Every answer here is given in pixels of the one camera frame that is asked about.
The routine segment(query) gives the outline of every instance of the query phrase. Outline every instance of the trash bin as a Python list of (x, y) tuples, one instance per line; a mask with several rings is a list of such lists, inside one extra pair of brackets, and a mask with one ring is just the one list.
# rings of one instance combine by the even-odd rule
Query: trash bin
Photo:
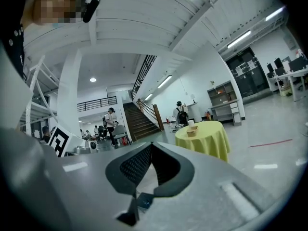
[(184, 127), (184, 124), (178, 124), (178, 125), (176, 125), (175, 126), (175, 129), (177, 130), (177, 131), (179, 131), (181, 128), (183, 128)]

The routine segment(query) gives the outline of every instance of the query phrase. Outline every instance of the mesh panel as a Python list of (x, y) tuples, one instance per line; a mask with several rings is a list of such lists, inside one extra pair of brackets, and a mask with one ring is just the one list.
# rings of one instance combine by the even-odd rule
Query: mesh panel
[(158, 185), (171, 180), (180, 171), (179, 162), (159, 149), (152, 150), (152, 161), (157, 173)]
[(151, 147), (142, 150), (120, 166), (121, 172), (136, 186), (140, 183), (151, 165)]

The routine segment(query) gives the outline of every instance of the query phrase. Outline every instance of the balcony railing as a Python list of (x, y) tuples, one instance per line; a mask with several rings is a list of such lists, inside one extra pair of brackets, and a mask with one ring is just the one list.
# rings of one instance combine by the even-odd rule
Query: balcony railing
[(137, 79), (136, 79), (135, 85), (133, 87), (133, 90), (131, 91), (133, 99), (135, 98), (135, 96), (136, 96), (136, 94), (137, 94), (137, 92), (139, 90), (139, 87), (141, 86), (141, 84), (142, 84), (146, 74), (148, 73), (148, 71), (152, 67), (156, 57), (157, 56), (146, 55), (146, 57), (145, 57), (145, 59), (143, 61), (143, 64), (141, 66), (141, 69), (139, 71), (139, 74), (137, 76)]
[(110, 106), (117, 104), (116, 97), (108, 97), (108, 98), (102, 98), (102, 99), (96, 99), (84, 103), (78, 103), (77, 104), (77, 110), (78, 112), (101, 108), (104, 106)]

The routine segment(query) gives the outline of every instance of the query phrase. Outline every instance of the small basket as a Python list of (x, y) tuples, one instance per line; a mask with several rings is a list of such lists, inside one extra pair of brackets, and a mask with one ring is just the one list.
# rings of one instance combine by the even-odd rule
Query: small basket
[(195, 126), (195, 127), (188, 128), (186, 133), (188, 137), (194, 137), (196, 136), (197, 131), (198, 131), (198, 126)]

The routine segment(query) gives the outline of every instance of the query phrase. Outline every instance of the desk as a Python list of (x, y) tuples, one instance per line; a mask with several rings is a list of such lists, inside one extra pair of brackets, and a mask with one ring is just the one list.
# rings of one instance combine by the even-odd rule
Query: desk
[[(290, 73), (287, 73), (285, 75), (275, 76), (273, 78), (268, 78), (268, 80), (269, 80), (269, 83), (277, 82), (278, 88), (279, 88), (279, 93), (281, 95), (281, 88), (280, 88), (278, 79), (287, 79), (290, 82), (290, 85), (291, 85), (291, 89), (292, 89), (292, 93), (293, 93), (293, 101), (296, 102), (296, 101), (300, 100), (301, 98), (305, 97), (306, 94), (307, 94), (306, 88), (305, 88), (305, 82), (304, 82), (304, 78), (303, 78), (303, 76), (306, 75), (306, 74), (308, 74), (308, 68), (298, 70), (296, 72), (290, 72)], [(301, 78), (301, 80), (302, 80), (301, 82), (302, 82), (302, 85), (303, 85), (303, 91), (298, 91), (297, 88), (294, 86), (293, 78), (295, 78), (295, 77)]]
[(230, 152), (227, 133), (220, 122), (206, 121), (196, 123), (198, 131), (196, 136), (188, 137), (187, 129), (184, 127), (175, 134), (175, 143), (177, 146), (215, 156), (221, 160), (228, 161)]
[(233, 120), (233, 124), (241, 125), (242, 119), (237, 105), (238, 99), (220, 103), (211, 107), (213, 119), (215, 121)]

